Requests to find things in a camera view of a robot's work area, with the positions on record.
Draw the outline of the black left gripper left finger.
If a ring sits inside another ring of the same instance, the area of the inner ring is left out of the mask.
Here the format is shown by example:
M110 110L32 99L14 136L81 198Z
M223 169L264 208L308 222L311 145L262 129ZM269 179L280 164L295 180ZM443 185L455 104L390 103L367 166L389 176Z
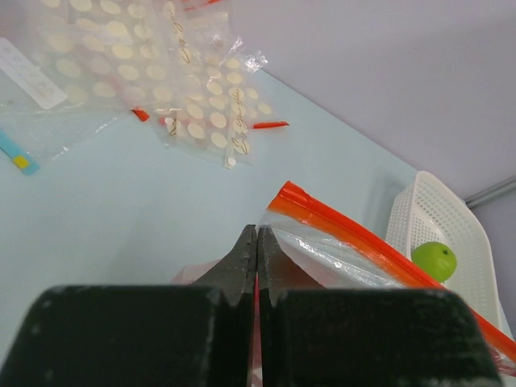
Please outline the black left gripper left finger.
M248 386L257 233L189 285L62 285L32 303L4 386Z

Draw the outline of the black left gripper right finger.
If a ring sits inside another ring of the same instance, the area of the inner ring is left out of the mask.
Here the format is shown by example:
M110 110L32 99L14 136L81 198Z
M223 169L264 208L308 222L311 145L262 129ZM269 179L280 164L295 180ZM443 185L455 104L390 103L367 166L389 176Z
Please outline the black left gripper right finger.
M266 386L500 386L472 312L437 289L325 289L259 230Z

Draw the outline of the white perforated plastic basket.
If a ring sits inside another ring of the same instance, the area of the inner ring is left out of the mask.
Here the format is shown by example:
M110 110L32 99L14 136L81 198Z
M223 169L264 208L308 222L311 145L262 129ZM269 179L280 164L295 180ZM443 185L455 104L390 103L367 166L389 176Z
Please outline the white perforated plastic basket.
M447 245L458 266L444 285L495 327L511 334L498 297L489 238L464 201L437 177L419 171L395 197L385 240L406 257L427 242Z

